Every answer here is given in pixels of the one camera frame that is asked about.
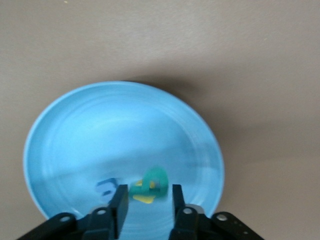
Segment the yellow plastic piece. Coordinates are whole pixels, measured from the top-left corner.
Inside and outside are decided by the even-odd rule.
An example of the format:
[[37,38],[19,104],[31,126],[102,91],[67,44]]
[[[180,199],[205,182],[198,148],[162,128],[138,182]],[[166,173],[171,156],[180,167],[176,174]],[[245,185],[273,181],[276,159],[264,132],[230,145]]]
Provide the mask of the yellow plastic piece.
[[154,181],[150,182],[150,186],[151,189],[155,189],[156,188],[156,183]]
[[143,196],[143,195],[133,195],[133,199],[143,202],[145,204],[152,204],[156,196]]
[[141,186],[142,186],[142,180],[137,181],[137,182],[135,183],[135,185],[141,187]]

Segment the green object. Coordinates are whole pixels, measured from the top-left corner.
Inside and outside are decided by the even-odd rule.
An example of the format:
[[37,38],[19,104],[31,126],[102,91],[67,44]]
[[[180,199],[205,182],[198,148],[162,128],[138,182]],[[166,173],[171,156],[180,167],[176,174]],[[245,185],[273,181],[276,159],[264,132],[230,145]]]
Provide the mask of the green object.
[[163,197],[168,193],[169,180],[166,171],[161,167],[148,170],[143,179],[131,185],[129,195],[141,195],[145,197]]

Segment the beige table surface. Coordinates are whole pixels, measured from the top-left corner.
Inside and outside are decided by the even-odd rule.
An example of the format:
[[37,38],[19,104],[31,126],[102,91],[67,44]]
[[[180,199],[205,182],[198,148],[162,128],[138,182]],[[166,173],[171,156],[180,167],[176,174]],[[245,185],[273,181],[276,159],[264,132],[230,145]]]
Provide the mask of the beige table surface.
[[218,211],[267,240],[320,237],[320,1],[1,0],[0,239],[44,217],[22,153],[60,95],[133,80],[175,94],[215,133]]

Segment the blue object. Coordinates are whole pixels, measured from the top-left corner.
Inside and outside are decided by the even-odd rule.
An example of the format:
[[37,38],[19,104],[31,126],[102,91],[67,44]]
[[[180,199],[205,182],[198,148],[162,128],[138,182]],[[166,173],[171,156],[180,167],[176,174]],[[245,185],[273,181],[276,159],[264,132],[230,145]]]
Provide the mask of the blue object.
[[24,148],[26,184],[47,218],[69,212],[79,219],[105,203],[97,183],[131,184],[153,166],[167,173],[169,194],[153,204],[130,200],[121,240],[168,239],[172,184],[209,216],[224,183],[221,151],[204,120],[175,96],[135,82],[100,82],[61,96],[37,118]]
[[96,184],[95,190],[98,193],[102,193],[101,200],[107,204],[110,203],[114,197],[118,187],[118,182],[115,178],[109,178],[107,180],[100,181]]

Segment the bolt hole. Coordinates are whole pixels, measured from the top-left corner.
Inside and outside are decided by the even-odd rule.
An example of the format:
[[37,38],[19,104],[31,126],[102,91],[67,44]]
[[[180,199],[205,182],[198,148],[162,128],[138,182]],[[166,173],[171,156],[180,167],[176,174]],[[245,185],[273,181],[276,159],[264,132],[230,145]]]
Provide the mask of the bolt hole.
[[105,214],[105,213],[106,213],[106,210],[104,210],[104,209],[101,209],[101,210],[96,212],[96,214],[98,214],[98,215],[102,215],[102,214]]
[[192,210],[191,210],[190,208],[185,208],[185,209],[183,209],[183,212],[184,212],[185,214],[192,214]]
[[67,221],[69,221],[71,219],[71,217],[69,217],[69,216],[63,216],[63,217],[61,217],[60,218],[60,222],[67,222]]
[[218,216],[216,216],[216,218],[220,221],[227,221],[228,220],[228,218],[223,214],[219,214]]

